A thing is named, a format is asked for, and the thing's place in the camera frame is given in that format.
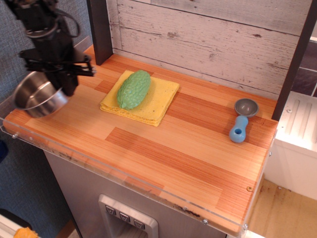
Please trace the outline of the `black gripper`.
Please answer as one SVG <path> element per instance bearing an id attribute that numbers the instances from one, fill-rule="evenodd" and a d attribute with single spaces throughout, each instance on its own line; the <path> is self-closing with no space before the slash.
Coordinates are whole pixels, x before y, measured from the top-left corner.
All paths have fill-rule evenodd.
<path id="1" fill-rule="evenodd" d="M 73 35 L 63 32 L 26 32 L 34 48 L 22 50 L 19 56 L 25 60 L 28 71 L 46 72 L 53 87 L 66 96 L 73 96 L 78 86 L 77 75 L 93 76 L 95 69 L 91 58 L 73 46 Z"/>

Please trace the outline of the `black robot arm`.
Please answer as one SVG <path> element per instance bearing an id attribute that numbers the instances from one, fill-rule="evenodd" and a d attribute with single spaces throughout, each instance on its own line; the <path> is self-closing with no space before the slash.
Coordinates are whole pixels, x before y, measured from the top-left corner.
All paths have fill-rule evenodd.
<path id="1" fill-rule="evenodd" d="M 66 19 L 74 18 L 56 7 L 55 0 L 7 0 L 6 5 L 21 21 L 25 35 L 34 48 L 23 50 L 19 56 L 25 60 L 28 71 L 45 74 L 55 89 L 72 96 L 78 86 L 78 76 L 93 76 L 91 58 L 73 46 L 73 39 L 81 33 L 70 32 Z"/>

